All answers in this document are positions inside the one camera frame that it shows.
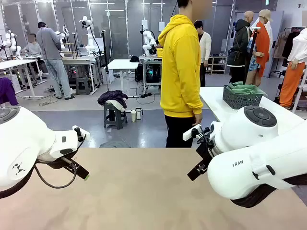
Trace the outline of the white height-adjustable desk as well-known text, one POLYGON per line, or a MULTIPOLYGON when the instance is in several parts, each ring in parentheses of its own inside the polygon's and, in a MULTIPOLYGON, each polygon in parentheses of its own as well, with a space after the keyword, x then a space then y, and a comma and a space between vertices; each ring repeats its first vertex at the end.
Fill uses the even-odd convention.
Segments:
POLYGON ((15 59, 0 62, 0 79, 8 78, 12 82, 15 93, 29 90, 25 99, 43 99, 44 96, 35 95, 34 87, 46 80, 42 78, 37 59, 15 59))
POLYGON ((129 59, 114 59, 108 64, 109 72, 119 70, 120 86, 122 91, 124 91, 123 71, 126 70, 128 72, 129 70, 137 69, 138 64, 138 62, 130 62, 129 59))

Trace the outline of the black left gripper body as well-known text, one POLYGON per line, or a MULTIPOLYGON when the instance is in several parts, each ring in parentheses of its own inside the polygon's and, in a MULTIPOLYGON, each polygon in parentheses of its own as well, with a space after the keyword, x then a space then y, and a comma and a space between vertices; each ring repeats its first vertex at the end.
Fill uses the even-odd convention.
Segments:
POLYGON ((38 164, 46 164, 51 168, 73 168, 73 164, 76 165, 76 162, 72 159, 72 157, 78 152, 78 150, 63 155, 57 158, 54 161, 44 161, 36 159, 35 163, 38 164))

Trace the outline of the grey plastic stool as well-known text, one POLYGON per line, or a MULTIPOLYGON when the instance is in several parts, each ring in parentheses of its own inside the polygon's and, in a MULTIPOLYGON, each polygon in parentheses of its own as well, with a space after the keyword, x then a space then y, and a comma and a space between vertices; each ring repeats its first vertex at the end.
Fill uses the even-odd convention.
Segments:
POLYGON ((123 128, 124 123, 128 123, 125 111, 121 112, 113 104, 104 104, 104 128, 107 125, 112 125, 116 126, 117 130, 120 130, 123 128))

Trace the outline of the clothes rack with coats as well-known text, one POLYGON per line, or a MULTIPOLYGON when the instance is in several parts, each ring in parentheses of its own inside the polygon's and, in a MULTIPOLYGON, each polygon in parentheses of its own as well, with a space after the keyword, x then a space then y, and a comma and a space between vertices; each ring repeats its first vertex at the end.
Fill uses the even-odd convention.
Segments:
POLYGON ((283 66, 286 66, 288 63, 287 59, 293 47, 293 39, 300 34, 302 29, 303 27, 286 27, 284 31, 279 34, 275 42, 273 58, 277 59, 277 64, 275 71, 272 73, 279 74, 279 78, 285 74, 285 70, 278 71, 279 63, 281 62, 283 66))

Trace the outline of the white metal workbench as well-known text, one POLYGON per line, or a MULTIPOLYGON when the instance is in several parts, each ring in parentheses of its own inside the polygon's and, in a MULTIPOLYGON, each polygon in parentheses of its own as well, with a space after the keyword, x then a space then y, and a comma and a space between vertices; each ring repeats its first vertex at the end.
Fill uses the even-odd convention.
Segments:
POLYGON ((90 90, 90 95, 93 95, 97 91, 97 87, 94 84, 94 73, 92 64, 94 64, 95 57, 94 56, 84 56, 84 57, 64 57, 62 58, 64 65, 70 66, 88 66, 89 67, 89 76, 91 79, 92 89, 90 90))

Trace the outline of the round black floor base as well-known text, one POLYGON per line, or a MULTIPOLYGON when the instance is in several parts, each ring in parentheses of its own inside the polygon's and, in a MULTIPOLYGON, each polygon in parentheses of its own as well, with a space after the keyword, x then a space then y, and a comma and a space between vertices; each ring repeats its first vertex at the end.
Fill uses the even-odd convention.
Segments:
POLYGON ((99 146, 100 148, 130 148, 130 145, 125 141, 121 140, 111 140, 105 142, 99 146))

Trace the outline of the person in grey sweater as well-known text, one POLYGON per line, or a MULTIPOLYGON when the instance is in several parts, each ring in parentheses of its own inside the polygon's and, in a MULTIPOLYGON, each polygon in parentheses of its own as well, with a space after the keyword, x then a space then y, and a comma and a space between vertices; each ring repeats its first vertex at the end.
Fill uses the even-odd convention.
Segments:
POLYGON ((36 40, 40 46, 56 98, 74 99, 75 96, 71 93, 68 75, 60 55, 60 39, 51 28, 47 27, 45 22, 39 22, 37 26, 36 40))

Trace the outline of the white rectangular table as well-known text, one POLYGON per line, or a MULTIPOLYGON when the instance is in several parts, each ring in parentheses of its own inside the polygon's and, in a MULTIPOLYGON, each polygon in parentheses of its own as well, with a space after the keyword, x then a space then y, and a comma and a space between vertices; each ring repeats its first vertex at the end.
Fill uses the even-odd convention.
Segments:
MULTIPOLYGON (((223 92, 223 87, 201 87, 200 89, 201 98, 219 121, 226 120, 231 114, 236 112, 235 109, 232 109, 223 100, 223 92)), ((279 127, 292 128, 305 121, 303 118, 263 96, 260 101, 260 107, 268 109, 275 115, 278 123, 280 123, 279 127)))

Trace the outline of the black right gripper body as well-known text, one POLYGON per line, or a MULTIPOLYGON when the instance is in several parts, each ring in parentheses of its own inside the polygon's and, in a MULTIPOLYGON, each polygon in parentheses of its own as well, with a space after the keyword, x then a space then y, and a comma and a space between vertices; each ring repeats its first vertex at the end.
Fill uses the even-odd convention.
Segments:
POLYGON ((196 152, 201 156, 202 160, 200 161, 200 165, 208 166, 214 154, 212 152, 214 144, 212 141, 202 142, 196 149, 196 152))

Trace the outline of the person in white cardigan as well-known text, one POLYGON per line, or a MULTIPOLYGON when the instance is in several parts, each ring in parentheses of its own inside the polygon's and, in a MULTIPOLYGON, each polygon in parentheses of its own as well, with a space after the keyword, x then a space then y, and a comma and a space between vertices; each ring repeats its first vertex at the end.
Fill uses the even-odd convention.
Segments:
POLYGON ((201 66, 200 66, 201 87, 205 87, 206 84, 205 74, 206 74, 206 68, 209 65, 208 61, 211 53, 212 39, 211 36, 203 30, 203 23, 201 20, 196 20, 194 22, 194 26, 198 33, 199 44, 201 48, 201 66))

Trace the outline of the mannequin in dark jacket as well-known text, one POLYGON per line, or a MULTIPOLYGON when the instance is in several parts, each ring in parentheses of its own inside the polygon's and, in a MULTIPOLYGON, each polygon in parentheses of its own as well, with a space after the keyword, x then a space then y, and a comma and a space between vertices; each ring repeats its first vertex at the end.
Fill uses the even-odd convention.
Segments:
POLYGON ((254 12, 246 11, 243 19, 239 19, 235 25, 235 37, 233 45, 228 52, 227 66, 230 67, 230 83, 244 81, 248 72, 249 56, 247 47, 252 32, 250 23, 253 21, 254 12))

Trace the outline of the black tripod pole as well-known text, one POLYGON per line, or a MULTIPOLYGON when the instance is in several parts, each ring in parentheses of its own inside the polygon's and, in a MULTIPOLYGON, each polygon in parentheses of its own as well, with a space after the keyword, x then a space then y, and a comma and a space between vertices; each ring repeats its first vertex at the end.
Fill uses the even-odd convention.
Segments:
POLYGON ((107 91, 109 91, 110 78, 109 78, 109 69, 108 69, 107 52, 106 52, 105 32, 106 32, 105 30, 101 31, 101 37, 103 39, 107 91))

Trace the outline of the person in yellow hoodie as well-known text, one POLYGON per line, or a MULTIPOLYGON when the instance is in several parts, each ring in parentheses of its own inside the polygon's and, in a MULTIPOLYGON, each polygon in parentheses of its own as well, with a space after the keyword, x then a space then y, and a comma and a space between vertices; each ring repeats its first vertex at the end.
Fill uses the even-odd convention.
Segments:
POLYGON ((192 140, 182 135, 195 121, 184 100, 184 86, 192 78, 200 79, 201 48, 194 22, 212 13, 212 0, 177 0, 179 13, 158 37, 163 48, 161 101, 167 125, 166 147, 190 148, 192 140))

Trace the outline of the white crumpled garment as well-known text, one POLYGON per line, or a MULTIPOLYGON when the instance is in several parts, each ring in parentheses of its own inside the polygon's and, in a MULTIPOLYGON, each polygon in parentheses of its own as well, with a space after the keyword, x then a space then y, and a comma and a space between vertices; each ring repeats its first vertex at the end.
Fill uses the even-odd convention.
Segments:
POLYGON ((125 107, 119 103, 117 100, 107 100, 105 104, 111 104, 113 105, 116 109, 121 111, 122 113, 125 112, 125 107))

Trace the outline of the mannequin with orange garment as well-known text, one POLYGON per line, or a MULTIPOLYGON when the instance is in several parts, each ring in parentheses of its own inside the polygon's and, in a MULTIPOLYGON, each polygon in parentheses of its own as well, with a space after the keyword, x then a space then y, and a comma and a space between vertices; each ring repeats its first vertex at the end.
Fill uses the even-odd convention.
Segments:
POLYGON ((261 10, 259 12, 259 21, 248 45, 248 53, 251 54, 251 59, 245 81, 247 85, 259 87, 261 84, 261 77, 270 56, 271 38, 265 27, 270 21, 271 11, 268 9, 261 10))

